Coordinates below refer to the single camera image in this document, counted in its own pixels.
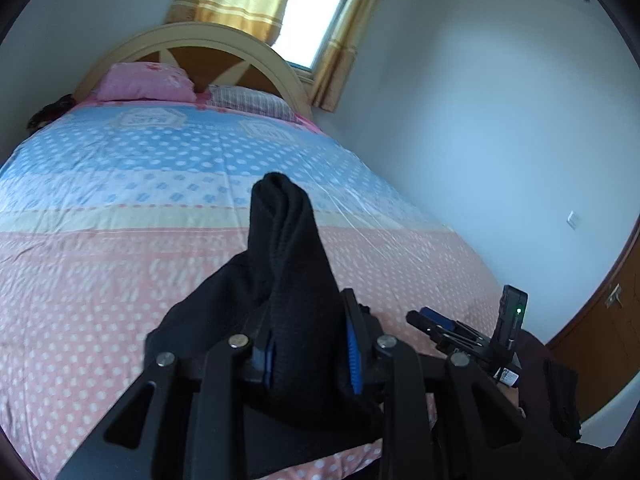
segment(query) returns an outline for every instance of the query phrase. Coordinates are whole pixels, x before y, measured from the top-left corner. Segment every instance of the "window pane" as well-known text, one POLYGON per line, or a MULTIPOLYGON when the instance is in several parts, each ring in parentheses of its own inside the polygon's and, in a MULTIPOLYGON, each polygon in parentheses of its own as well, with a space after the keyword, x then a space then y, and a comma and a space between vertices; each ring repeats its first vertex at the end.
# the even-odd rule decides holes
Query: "window pane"
POLYGON ((273 49, 286 61, 311 68, 340 0, 289 0, 273 49))

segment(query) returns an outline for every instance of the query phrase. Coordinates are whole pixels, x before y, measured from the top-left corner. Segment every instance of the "silver screw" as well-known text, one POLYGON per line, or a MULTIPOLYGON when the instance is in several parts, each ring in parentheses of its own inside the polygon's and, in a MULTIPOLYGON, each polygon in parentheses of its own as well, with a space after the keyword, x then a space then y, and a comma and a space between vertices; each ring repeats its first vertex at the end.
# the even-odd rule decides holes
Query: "silver screw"
POLYGON ((158 366, 171 366, 172 364, 174 364, 174 361, 175 355, 173 355, 171 352, 162 352, 156 357, 156 363, 158 364, 158 366))
POLYGON ((242 348, 249 342, 249 338, 244 334, 235 334, 229 338, 229 346, 231 348, 242 348))
POLYGON ((398 339, 393 337, 392 335, 381 335, 376 342, 380 348, 393 348, 398 344, 398 339))
POLYGON ((459 366, 461 368, 467 366, 469 364, 469 356, 464 352, 456 352, 451 356, 451 362, 454 366, 459 366))

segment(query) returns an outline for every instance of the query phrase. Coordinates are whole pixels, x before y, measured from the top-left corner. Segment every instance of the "bed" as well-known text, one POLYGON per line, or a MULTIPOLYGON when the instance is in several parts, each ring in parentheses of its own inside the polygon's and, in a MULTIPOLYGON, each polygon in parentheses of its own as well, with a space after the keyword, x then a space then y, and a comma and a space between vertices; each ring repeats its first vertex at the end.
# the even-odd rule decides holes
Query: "bed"
MULTIPOLYGON (((15 150, 0 170, 4 459, 17 463, 10 443, 37 478, 55 478, 140 373, 146 334, 246 248, 251 186, 268 171, 306 190, 338 285, 386 332, 436 352, 404 322, 425 305, 492 331, 500 288, 481 259, 311 122, 84 100, 112 63, 132 60, 181 66, 196 87, 270 92, 312 119, 296 75, 268 46, 175 23, 108 53, 79 84, 81 103, 15 150)), ((379 455, 372 443, 272 477, 343 478, 379 455)))

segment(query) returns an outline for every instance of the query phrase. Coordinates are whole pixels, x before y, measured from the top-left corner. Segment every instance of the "door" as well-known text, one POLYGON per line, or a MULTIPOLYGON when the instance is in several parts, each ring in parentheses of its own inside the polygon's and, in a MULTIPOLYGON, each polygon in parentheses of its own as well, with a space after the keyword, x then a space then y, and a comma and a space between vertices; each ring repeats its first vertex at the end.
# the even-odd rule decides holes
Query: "door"
POLYGON ((640 371, 640 242, 578 315, 548 344, 556 360, 578 372, 576 403, 585 420, 640 371))

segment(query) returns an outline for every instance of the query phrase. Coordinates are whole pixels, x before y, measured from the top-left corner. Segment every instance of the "headboard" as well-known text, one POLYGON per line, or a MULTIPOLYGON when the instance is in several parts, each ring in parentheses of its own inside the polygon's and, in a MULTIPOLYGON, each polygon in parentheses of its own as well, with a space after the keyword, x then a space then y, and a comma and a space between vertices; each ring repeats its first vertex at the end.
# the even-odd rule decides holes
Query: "headboard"
POLYGON ((85 99, 113 63, 156 61, 179 66, 195 91, 209 84, 238 85, 282 97, 293 111, 312 120, 308 97, 298 76, 267 44, 217 23, 171 23, 134 36, 111 50, 76 88, 85 99))

